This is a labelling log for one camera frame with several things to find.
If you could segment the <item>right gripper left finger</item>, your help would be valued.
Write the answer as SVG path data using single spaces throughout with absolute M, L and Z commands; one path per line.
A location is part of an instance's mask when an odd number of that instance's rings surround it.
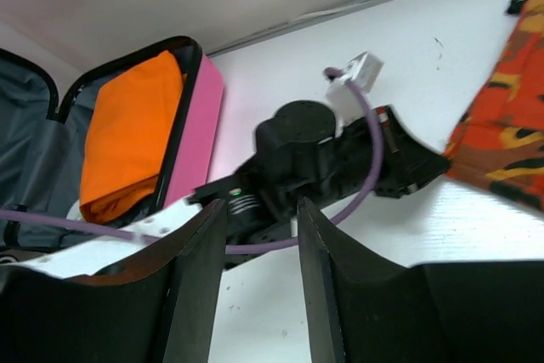
M 227 208 L 93 274 L 1 268 L 4 362 L 205 362 L 224 268 Z

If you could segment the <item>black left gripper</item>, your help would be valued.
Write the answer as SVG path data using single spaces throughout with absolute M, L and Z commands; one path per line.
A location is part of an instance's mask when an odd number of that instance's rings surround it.
M 409 135 L 391 105 L 375 109 L 383 140 L 376 196 L 400 199 L 417 192 L 450 162 Z M 291 237 L 298 198 L 324 208 L 351 196 L 371 168 L 369 126 L 360 118 L 337 128 L 328 106 L 311 100 L 283 105 L 254 131 L 255 152 L 230 176 L 195 189 L 190 204 L 228 205 L 230 246 L 275 244 Z

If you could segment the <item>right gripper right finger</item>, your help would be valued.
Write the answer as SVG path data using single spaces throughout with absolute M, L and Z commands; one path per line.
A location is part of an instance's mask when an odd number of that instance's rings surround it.
M 540 261 L 398 265 L 297 209 L 314 362 L 540 362 Z

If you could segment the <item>orange camouflage cloth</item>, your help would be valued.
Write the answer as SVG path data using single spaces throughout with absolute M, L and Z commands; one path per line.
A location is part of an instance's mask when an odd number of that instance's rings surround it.
M 512 0 L 518 21 L 454 128 L 450 178 L 543 208 L 543 0 Z

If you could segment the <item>pink hard-shell suitcase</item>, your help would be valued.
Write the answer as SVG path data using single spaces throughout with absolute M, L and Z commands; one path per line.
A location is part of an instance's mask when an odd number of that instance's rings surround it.
M 157 186 L 112 221 L 121 228 L 189 195 L 207 180 L 224 93 L 218 68 L 189 37 L 171 37 L 79 77 L 65 95 L 39 65 L 1 52 L 1 206 L 74 218 L 84 145 L 99 90 L 162 52 L 184 77 Z

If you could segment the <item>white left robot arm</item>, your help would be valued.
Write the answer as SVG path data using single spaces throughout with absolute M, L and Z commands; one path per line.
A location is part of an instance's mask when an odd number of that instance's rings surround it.
M 332 110 L 299 100 L 283 105 L 254 132 L 254 155 L 230 176 L 195 189 L 191 196 L 126 229 L 105 228 L 31 267 L 67 278 L 93 274 L 177 230 L 196 210 L 217 199 L 227 206 L 227 268 L 267 252 L 293 247 L 291 222 L 298 201 L 318 208 L 348 199 L 332 218 L 341 223 L 370 193 L 399 199 L 448 170 L 449 161 L 413 139 L 391 106 L 339 128 Z

